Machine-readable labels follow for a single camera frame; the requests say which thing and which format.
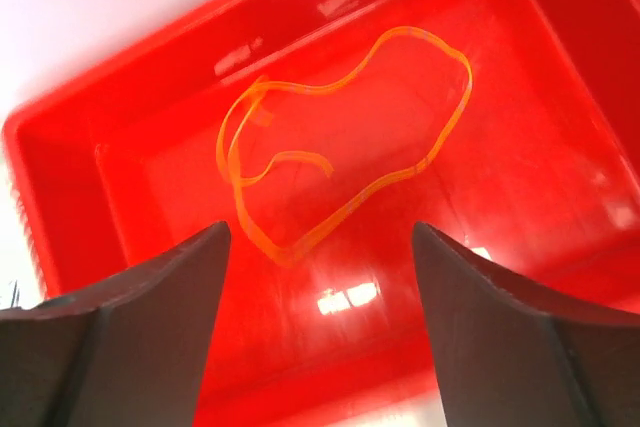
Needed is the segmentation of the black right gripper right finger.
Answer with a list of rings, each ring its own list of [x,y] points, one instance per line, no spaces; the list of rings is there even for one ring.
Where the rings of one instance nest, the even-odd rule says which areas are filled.
[[[412,232],[451,426],[635,426],[639,317],[550,289],[426,223]]]

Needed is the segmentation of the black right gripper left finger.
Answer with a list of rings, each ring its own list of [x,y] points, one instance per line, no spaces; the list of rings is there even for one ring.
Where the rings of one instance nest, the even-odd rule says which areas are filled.
[[[189,426],[231,234],[215,223],[167,252],[1,313],[5,426]]]

